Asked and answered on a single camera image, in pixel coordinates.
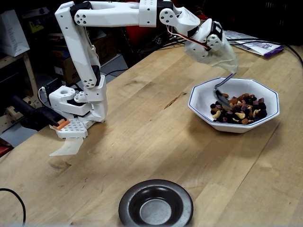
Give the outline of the white moving gripper finger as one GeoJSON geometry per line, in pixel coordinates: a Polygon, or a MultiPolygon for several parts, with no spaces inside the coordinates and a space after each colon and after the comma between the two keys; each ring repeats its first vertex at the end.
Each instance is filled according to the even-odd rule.
{"type": "Polygon", "coordinates": [[[213,52],[222,51],[224,49],[224,42],[223,42],[224,35],[209,35],[206,40],[206,44],[208,47],[211,48],[213,52]]]}

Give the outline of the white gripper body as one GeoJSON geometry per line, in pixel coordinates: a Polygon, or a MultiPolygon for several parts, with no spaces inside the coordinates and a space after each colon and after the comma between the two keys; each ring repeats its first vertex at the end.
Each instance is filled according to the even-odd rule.
{"type": "Polygon", "coordinates": [[[211,18],[202,23],[196,33],[189,38],[189,41],[186,41],[185,53],[194,60],[202,63],[207,63],[210,59],[213,59],[214,57],[212,57],[212,55],[214,52],[206,44],[209,35],[223,35],[221,25],[211,18]]]}

